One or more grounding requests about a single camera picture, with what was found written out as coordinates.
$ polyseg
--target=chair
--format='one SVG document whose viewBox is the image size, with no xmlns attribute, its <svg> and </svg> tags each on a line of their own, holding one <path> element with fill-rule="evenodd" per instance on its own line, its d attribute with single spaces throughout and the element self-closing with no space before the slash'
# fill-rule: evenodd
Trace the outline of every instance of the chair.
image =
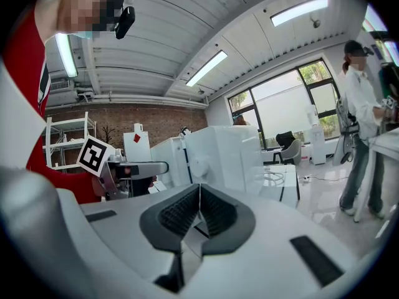
<svg viewBox="0 0 399 299">
<path fill-rule="evenodd" d="M 281 156 L 284 160 L 284 164 L 292 163 L 294 165 L 299 165 L 301 159 L 300 147 L 300 139 L 296 139 L 291 143 L 288 149 L 281 151 Z"/>
</svg>

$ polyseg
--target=white floor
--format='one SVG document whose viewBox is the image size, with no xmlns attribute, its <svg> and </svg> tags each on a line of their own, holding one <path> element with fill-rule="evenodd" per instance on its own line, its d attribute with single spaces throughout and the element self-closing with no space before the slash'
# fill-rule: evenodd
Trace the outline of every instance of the white floor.
<svg viewBox="0 0 399 299">
<path fill-rule="evenodd" d="M 399 163 L 385 158 L 385 174 L 382 199 L 387 211 L 385 220 L 392 216 L 390 209 L 399 202 Z M 344 243 L 359 259 L 369 253 L 376 244 L 376 235 L 384 221 L 375 218 L 368 209 L 363 210 L 359 223 L 344 214 L 338 206 L 339 196 L 346 185 L 346 177 L 352 169 L 351 163 L 333 167 L 332 160 L 326 164 L 304 164 L 297 167 L 298 177 L 315 176 L 308 181 L 299 180 L 300 201 L 296 208 L 303 215 L 324 227 Z M 206 238 L 198 231 L 190 229 L 182 242 L 183 271 L 186 283 L 201 265 L 201 248 L 197 247 Z"/>
</svg>

